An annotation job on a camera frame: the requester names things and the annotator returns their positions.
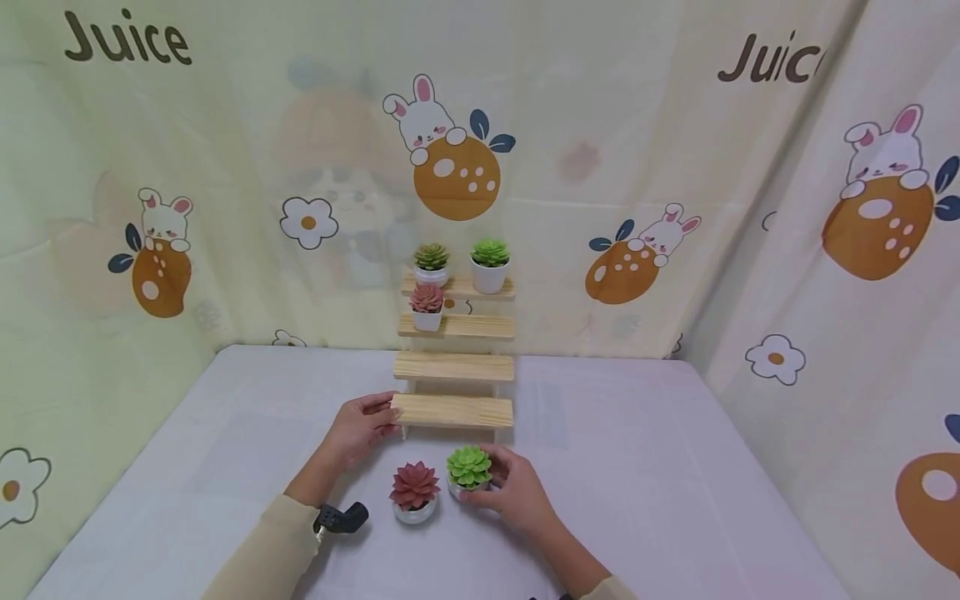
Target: pine wood plank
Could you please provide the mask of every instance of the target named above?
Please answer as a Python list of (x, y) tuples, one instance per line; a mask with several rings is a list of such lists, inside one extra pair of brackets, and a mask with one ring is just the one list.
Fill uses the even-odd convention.
[(514, 426), (514, 404), (508, 398), (394, 394), (403, 408), (401, 425), (451, 429), (498, 429)]
[(516, 324), (511, 317), (492, 315), (444, 315), (438, 331), (420, 331), (414, 327), (413, 313), (400, 315), (397, 335), (407, 338), (491, 338), (509, 342), (516, 335)]
[[(408, 273), (403, 276), (403, 284), (400, 286), (400, 293), (404, 296), (410, 296), (414, 293), (416, 285), (414, 274)], [(516, 288), (512, 279), (507, 277), (501, 289), (496, 294), (481, 294), (473, 289), (473, 278), (471, 276), (450, 276), (444, 286), (444, 294), (454, 300), (487, 300), (493, 302), (512, 302), (516, 298)]]
[(394, 377), (420, 381), (504, 383), (514, 380), (514, 359), (492, 354), (402, 351), (396, 354)]

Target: sleeve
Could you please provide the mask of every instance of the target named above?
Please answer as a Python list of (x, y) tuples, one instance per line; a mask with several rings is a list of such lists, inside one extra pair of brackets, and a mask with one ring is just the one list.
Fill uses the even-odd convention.
[(637, 600), (633, 592), (627, 589), (617, 577), (609, 577), (591, 593), (580, 600)]
[(203, 600), (286, 600), (317, 556), (313, 521), (320, 513), (277, 496), (253, 531), (233, 552)]

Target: white flower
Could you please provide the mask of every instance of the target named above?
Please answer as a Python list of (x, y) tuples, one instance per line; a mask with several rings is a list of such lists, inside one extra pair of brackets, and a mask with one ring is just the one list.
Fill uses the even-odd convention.
[(36, 490), (50, 476), (50, 461), (30, 460), (24, 448), (0, 456), (0, 529), (9, 523), (29, 523), (36, 516)]
[(283, 329), (278, 329), (274, 335), (276, 339), (271, 346), (299, 346), (300, 348), (306, 348), (306, 343), (302, 339), (290, 335)]
[(300, 242), (304, 250), (314, 250), (340, 229), (337, 220), (330, 216), (331, 210), (330, 203), (323, 198), (314, 198), (310, 202), (303, 198), (288, 198), (283, 203), (280, 228), (287, 237)]
[(783, 385), (797, 383), (797, 372), (806, 365), (804, 353), (778, 333), (768, 335), (759, 346), (747, 350), (745, 358), (753, 363), (750, 369), (756, 375), (764, 379), (776, 377)]

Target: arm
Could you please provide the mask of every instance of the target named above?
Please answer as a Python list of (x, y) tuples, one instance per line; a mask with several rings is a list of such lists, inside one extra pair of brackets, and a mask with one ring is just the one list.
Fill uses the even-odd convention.
[(263, 513), (249, 536), (220, 569), (203, 600), (289, 598), (317, 556), (313, 521), (340, 475), (383, 438), (399, 431), (394, 393), (344, 404), (324, 441)]
[(540, 552), (574, 598), (636, 600), (560, 521), (530, 461), (501, 445), (480, 447), (491, 455), (493, 484), (499, 490), (462, 492), (465, 503), (499, 512)]

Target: white pot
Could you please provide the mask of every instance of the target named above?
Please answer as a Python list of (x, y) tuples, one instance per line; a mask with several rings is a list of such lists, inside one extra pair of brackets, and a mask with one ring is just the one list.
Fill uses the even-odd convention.
[(414, 311), (414, 327), (419, 331), (437, 331), (440, 329), (440, 319), (444, 311), (439, 313), (419, 313)]
[(446, 267), (439, 271), (424, 271), (420, 267), (414, 267), (414, 279), (418, 283), (433, 283), (437, 287), (444, 287), (450, 275)]
[(510, 263), (502, 267), (484, 267), (473, 262), (471, 258), (470, 266), (473, 267), (473, 289), (481, 294), (496, 294), (503, 288)]
[(465, 488), (463, 486), (458, 486), (456, 483), (450, 479), (449, 476), (446, 478), (446, 488), (450, 490), (450, 494), (457, 499), (457, 502), (460, 502), (460, 492), (481, 492), (483, 490), (488, 490), (490, 488), (490, 481), (485, 481), (476, 488), (472, 490)]
[(433, 500), (430, 500), (426, 503), (426, 506), (422, 507), (418, 511), (401, 511), (399, 505), (395, 502), (394, 505), (394, 516), (396, 520), (401, 523), (406, 523), (407, 525), (420, 525), (437, 510), (437, 501), (440, 500), (439, 497), (435, 497)]

